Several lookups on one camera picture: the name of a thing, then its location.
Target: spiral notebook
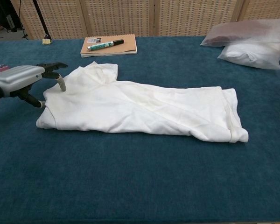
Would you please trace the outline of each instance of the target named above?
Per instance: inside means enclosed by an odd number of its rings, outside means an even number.
[[[115,41],[123,39],[124,43],[116,46],[88,51],[87,47],[99,43]],[[81,57],[90,56],[109,56],[109,55],[125,55],[125,54],[136,54],[137,45],[135,34],[125,34],[125,35],[113,35],[113,36],[90,36],[86,37],[81,49]]]

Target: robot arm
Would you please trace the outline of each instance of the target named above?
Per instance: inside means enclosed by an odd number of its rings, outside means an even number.
[[[24,65],[0,72],[0,98],[19,97],[32,106],[41,108],[44,103],[29,94],[32,85],[42,78],[51,78],[59,83],[62,91],[66,91],[62,76],[53,72],[66,67],[63,63]]]

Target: white plastic bag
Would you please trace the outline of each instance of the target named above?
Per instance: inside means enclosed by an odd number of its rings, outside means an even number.
[[[214,26],[201,45],[222,47],[230,42],[280,42],[280,19],[229,22]]]
[[[228,44],[218,58],[260,69],[280,70],[280,43],[234,42]]]

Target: white t-shirt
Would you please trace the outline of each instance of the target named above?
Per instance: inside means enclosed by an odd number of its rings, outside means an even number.
[[[79,67],[46,90],[40,128],[108,133],[193,135],[204,141],[248,141],[241,127],[234,89],[163,88],[116,81],[116,64]]]

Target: yellow binder clip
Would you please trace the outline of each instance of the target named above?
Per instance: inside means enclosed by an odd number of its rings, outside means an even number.
[[[52,40],[51,39],[48,39],[48,35],[45,34],[45,39],[42,40],[42,44],[51,44],[52,43]]]

